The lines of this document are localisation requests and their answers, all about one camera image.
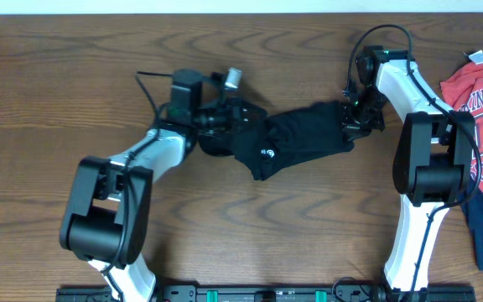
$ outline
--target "wooden surface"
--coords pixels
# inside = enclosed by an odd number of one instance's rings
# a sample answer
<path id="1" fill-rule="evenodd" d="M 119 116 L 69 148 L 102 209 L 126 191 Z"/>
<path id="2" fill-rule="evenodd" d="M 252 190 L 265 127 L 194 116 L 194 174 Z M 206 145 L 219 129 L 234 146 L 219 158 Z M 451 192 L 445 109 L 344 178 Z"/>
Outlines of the wooden surface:
<path id="1" fill-rule="evenodd" d="M 53 301 L 62 284 L 102 284 L 60 248 L 60 219 L 80 159 L 137 142 L 152 121 L 135 70 L 244 71 L 243 91 L 271 113 L 341 98 L 353 44 L 380 23 L 407 26 L 439 90 L 483 48 L 482 14 L 0 17 L 0 301 Z M 383 30 L 367 43 L 404 48 Z M 157 102 L 168 80 L 147 85 Z M 375 279 L 392 248 L 391 176 L 401 124 L 337 154 L 256 182 L 232 158 L 196 149 L 153 188 L 143 254 L 157 274 L 202 284 L 331 284 Z M 483 299 L 459 210 L 444 220 L 432 283 L 471 283 Z"/>

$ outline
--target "table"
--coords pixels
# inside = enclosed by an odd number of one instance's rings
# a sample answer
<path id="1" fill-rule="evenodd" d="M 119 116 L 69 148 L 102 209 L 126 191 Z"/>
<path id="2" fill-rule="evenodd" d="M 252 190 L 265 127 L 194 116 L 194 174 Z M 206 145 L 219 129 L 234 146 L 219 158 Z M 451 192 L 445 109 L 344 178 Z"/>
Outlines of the table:
<path id="1" fill-rule="evenodd" d="M 342 99 L 347 59 L 380 23 L 413 33 L 437 91 L 483 49 L 483 14 L 0 16 L 0 301 L 53 301 L 61 285 L 103 284 L 60 248 L 78 162 L 137 142 L 153 119 L 136 70 L 243 70 L 241 93 L 270 113 Z M 397 31 L 367 44 L 405 47 Z M 158 103 L 169 80 L 145 81 Z M 401 122 L 264 182 L 233 158 L 196 149 L 153 187 L 143 255 L 165 278 L 201 284 L 332 284 L 376 279 L 392 249 L 399 200 L 392 160 Z M 460 210 L 445 218 L 432 283 L 471 283 L 483 299 Z"/>

